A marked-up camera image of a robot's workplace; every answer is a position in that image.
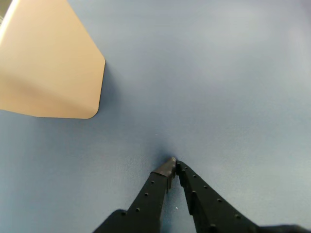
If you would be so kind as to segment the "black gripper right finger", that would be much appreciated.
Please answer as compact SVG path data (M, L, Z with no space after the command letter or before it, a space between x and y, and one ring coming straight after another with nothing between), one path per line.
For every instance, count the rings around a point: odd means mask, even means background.
M259 226L228 203L185 163L176 163L176 174L198 233L310 232L299 225Z

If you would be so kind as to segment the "black gripper left finger taped tip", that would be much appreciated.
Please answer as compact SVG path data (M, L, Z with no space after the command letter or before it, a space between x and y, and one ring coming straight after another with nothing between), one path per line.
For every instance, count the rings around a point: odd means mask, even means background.
M152 171L128 210L114 211L96 233L159 233L167 192L175 177L176 159L170 158Z

